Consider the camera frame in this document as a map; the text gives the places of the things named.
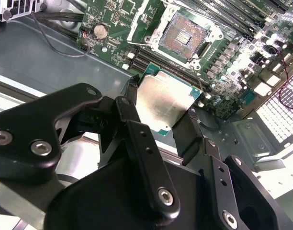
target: metal panel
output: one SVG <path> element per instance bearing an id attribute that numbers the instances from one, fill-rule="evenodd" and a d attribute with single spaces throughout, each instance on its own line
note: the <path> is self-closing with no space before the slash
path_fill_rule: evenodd
<path id="1" fill-rule="evenodd" d="M 46 27 L 45 32 L 57 49 L 79 52 L 66 37 Z M 130 77 L 92 55 L 82 58 L 58 55 L 26 17 L 12 20 L 6 31 L 0 33 L 0 75 L 44 93 L 85 82 L 110 97 L 116 97 Z"/>

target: silver screw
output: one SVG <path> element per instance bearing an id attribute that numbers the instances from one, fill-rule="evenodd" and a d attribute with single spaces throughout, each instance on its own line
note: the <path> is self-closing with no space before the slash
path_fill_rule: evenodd
<path id="1" fill-rule="evenodd" d="M 159 189 L 158 196 L 164 205 L 171 206 L 173 204 L 173 196 L 171 192 L 169 192 L 167 189 L 165 188 Z"/>
<path id="2" fill-rule="evenodd" d="M 209 143 L 211 146 L 215 147 L 215 143 L 214 143 L 212 140 L 208 139 L 208 143 Z"/>
<path id="3" fill-rule="evenodd" d="M 259 144 L 259 145 L 258 145 L 258 148 L 259 148 L 260 150 L 263 150 L 265 147 L 264 147 L 262 144 Z"/>
<path id="4" fill-rule="evenodd" d="M 227 211 L 223 211 L 223 218 L 232 229 L 237 229 L 237 221 L 232 214 Z"/>
<path id="5" fill-rule="evenodd" d="M 0 130 L 0 145 L 8 145 L 11 142 L 12 134 L 7 131 Z"/>
<path id="6" fill-rule="evenodd" d="M 125 104 L 130 104 L 130 102 L 129 102 L 125 97 L 123 97 L 121 100 L 122 100 Z"/>
<path id="7" fill-rule="evenodd" d="M 239 164 L 242 165 L 241 161 L 238 158 L 235 158 L 235 161 Z"/>
<path id="8" fill-rule="evenodd" d="M 97 95 L 97 92 L 95 92 L 92 89 L 87 89 L 87 92 L 90 93 L 90 94 L 92 94 L 92 95 Z"/>
<path id="9" fill-rule="evenodd" d="M 38 156 L 46 156 L 52 151 L 52 146 L 46 141 L 38 140 L 31 145 L 31 151 Z"/>

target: screw hole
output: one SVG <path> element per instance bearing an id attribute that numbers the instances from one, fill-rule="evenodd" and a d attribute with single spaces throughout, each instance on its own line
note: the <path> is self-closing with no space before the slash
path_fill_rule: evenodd
<path id="1" fill-rule="evenodd" d="M 224 186 L 227 186 L 227 183 L 224 180 L 220 180 L 221 184 L 223 184 Z"/>
<path id="2" fill-rule="evenodd" d="M 233 218 L 231 218 L 231 217 L 228 217 L 227 219 L 228 219 L 228 220 L 229 220 L 229 222 L 231 222 L 232 224 L 234 223 L 234 219 L 233 219 Z"/>
<path id="3" fill-rule="evenodd" d="M 148 154 L 153 154 L 153 150 L 151 148 L 149 148 L 149 147 L 146 148 L 146 152 Z"/>
<path id="4" fill-rule="evenodd" d="M 141 131 L 140 135 L 143 136 L 144 138 L 147 136 L 147 134 L 144 131 Z"/>

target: black plastic bracket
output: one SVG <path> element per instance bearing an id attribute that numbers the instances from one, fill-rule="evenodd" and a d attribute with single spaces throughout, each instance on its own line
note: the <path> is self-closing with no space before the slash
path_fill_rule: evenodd
<path id="1" fill-rule="evenodd" d="M 12 141 L 0 145 L 0 178 L 28 183 L 49 180 L 61 155 L 57 131 L 64 133 L 71 117 L 86 106 L 96 106 L 102 94 L 81 83 L 0 113 L 0 130 Z M 50 154 L 39 156 L 31 151 L 35 141 L 46 141 Z"/>

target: green circuit board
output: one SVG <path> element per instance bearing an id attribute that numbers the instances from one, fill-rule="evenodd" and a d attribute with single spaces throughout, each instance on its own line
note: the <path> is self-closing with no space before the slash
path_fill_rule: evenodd
<path id="1" fill-rule="evenodd" d="M 293 0 L 279 4 L 278 0 L 216 0 L 212 4 L 207 0 L 181 0 L 178 1 L 180 3 L 182 7 L 176 3 L 173 5 L 176 12 L 162 30 L 163 36 L 156 51 L 149 45 L 152 43 L 150 39 L 162 26 L 163 17 L 171 5 L 163 4 L 162 0 L 90 0 L 77 45 L 86 47 L 87 39 L 92 54 L 133 75 L 142 77 L 149 63 L 154 63 L 194 87 L 200 88 L 200 78 L 204 90 L 212 96 L 200 99 L 203 108 L 221 119 L 228 119 L 242 104 L 248 104 L 254 96 L 259 96 L 250 82 L 259 78 L 265 69 L 272 71 L 268 66 L 280 60 L 278 55 L 268 53 L 263 39 L 270 38 L 269 33 L 275 33 L 276 40 L 293 44 Z M 168 36 L 170 28 L 177 27 L 183 18 L 188 27 L 195 27 L 194 31 L 201 32 L 192 35 L 184 29 Z M 201 24 L 205 20 L 215 24 L 222 37 L 211 42 L 204 39 L 199 44 L 204 34 L 209 37 L 212 34 L 211 23 Z M 97 25 L 106 28 L 104 39 L 95 36 Z M 197 47 L 195 54 L 199 53 L 199 67 L 185 66 L 195 57 L 188 52 L 185 55 L 179 52 L 176 45 L 170 44 L 171 37 L 183 42 L 181 45 L 185 44 L 186 48 L 197 37 L 194 45 Z M 285 51 L 293 54 L 289 46 Z M 268 60 L 266 67 L 253 60 L 256 53 Z"/>

